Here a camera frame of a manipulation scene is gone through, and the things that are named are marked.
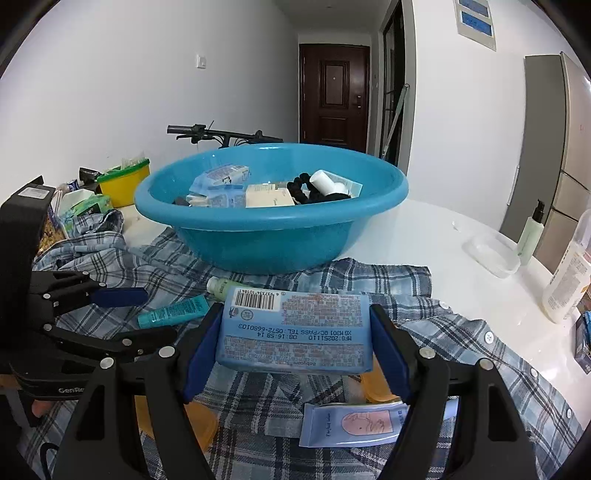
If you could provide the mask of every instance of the green lid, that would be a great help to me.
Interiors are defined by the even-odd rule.
[[[136,163],[135,165],[132,165],[130,167],[124,168],[123,170],[121,170],[121,167],[113,168],[112,170],[109,170],[105,174],[98,177],[96,179],[96,181],[99,183],[103,183],[105,181],[114,180],[118,177],[123,177],[125,175],[129,175],[130,173],[138,171],[139,169],[141,169],[149,164],[150,164],[150,159],[145,158],[141,162]]]

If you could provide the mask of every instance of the yellow container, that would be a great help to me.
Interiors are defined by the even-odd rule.
[[[206,452],[211,446],[217,432],[217,417],[204,405],[191,402],[185,405],[187,417],[193,428],[195,438],[199,442],[201,450]],[[138,427],[149,437],[154,438],[150,412],[148,411],[148,400],[144,396],[135,397],[135,414],[138,417]]]
[[[146,158],[136,165],[109,170],[96,179],[103,194],[111,197],[114,208],[134,204],[135,189],[150,175],[150,161]]]
[[[363,387],[365,398],[371,403],[386,403],[400,400],[400,397],[390,392],[388,382],[375,355],[374,369],[366,374],[361,374],[361,386]]]

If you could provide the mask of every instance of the refrigerator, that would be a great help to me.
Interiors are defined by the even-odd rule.
[[[566,54],[525,58],[525,128],[501,233],[519,240],[538,199],[546,206],[534,256],[555,272],[591,207],[591,81]]]

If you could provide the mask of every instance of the blue plastic basin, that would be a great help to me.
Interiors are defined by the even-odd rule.
[[[195,177],[224,164],[250,168],[248,183],[291,181],[328,170],[363,184],[356,199],[314,205],[219,209],[173,205]],[[401,203],[408,182],[396,167],[362,153],[305,144],[247,145],[179,160],[135,192],[142,215],[171,225],[197,255],[225,270],[281,274],[331,261],[361,234],[367,219]]]

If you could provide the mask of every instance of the teal tube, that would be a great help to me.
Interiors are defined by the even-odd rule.
[[[205,317],[209,305],[204,295],[173,303],[167,307],[143,313],[138,316],[139,328],[154,328],[167,325],[178,325],[189,320]]]

